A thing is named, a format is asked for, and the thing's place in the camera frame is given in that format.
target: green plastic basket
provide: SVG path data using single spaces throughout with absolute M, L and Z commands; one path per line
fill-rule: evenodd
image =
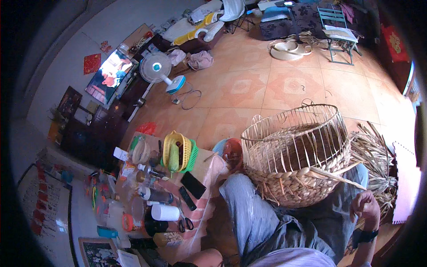
M 193 170 L 194 163 L 196 162 L 197 154 L 199 153 L 199 148 L 196 146 L 196 141 L 194 141 L 193 139 L 190 139 L 190 142 L 191 142 L 191 155 L 190 155 L 190 159 L 188 160 L 187 167 L 185 169 L 183 169 L 182 171 L 180 171 L 180 173 L 186 173 L 188 171 L 192 171 Z M 164 167 L 163 157 L 160 160 L 160 165 L 162 165 Z

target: yellow cloth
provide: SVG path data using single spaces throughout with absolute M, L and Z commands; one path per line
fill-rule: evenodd
M 199 24 L 196 25 L 195 30 L 193 30 L 187 34 L 184 34 L 183 36 L 179 36 L 177 39 L 175 39 L 173 41 L 173 44 L 174 45 L 182 45 L 183 43 L 185 43 L 189 40 L 193 40 L 195 38 L 196 32 L 199 29 L 201 29 L 201 28 L 205 27 L 206 25 L 209 25 L 212 23 L 212 17 L 214 16 L 214 14 L 215 14 L 214 12 L 209 13 L 202 22 L 200 22 Z

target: television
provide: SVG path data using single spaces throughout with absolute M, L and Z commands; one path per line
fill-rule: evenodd
M 85 91 L 107 105 L 133 64 L 124 53 L 114 50 L 95 73 Z

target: yellow plastic basket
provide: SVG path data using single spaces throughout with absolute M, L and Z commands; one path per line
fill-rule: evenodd
M 179 169 L 176 171 L 179 172 L 187 167 L 192 147 L 191 141 L 179 132 L 172 131 L 170 134 L 166 135 L 163 143 L 163 164 L 166 167 L 169 165 L 170 148 L 172 144 L 175 144 L 176 142 L 180 142 L 183 145 L 182 165 L 180 165 Z

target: green metal chair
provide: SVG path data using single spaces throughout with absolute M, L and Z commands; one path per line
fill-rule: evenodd
M 331 62 L 354 66 L 353 56 L 351 55 L 351 51 L 354 48 L 356 48 L 356 52 L 359 53 L 359 51 L 357 51 L 357 46 L 356 46 L 359 38 L 356 38 L 354 36 L 354 34 L 352 33 L 352 31 L 347 28 L 345 16 L 342 13 L 342 11 L 336 10 L 336 9 L 324 9 L 324 8 L 319 8 L 319 7 L 317 8 L 317 11 L 319 12 L 320 21 L 322 22 L 322 26 L 325 30 L 341 31 L 341 32 L 335 32 L 334 34 L 325 33 L 326 38 L 328 40 L 328 48 L 329 48 L 329 52 L 330 52 Z M 341 22 L 344 22 L 345 28 L 335 27 L 335 26 L 331 26 L 331 25 L 325 25 L 325 21 L 341 21 Z M 341 46 L 342 49 L 331 48 L 332 41 L 344 42 L 344 44 Z M 333 56 L 332 56 L 332 51 L 346 52 L 347 54 L 350 55 L 351 63 L 335 61 L 333 59 Z

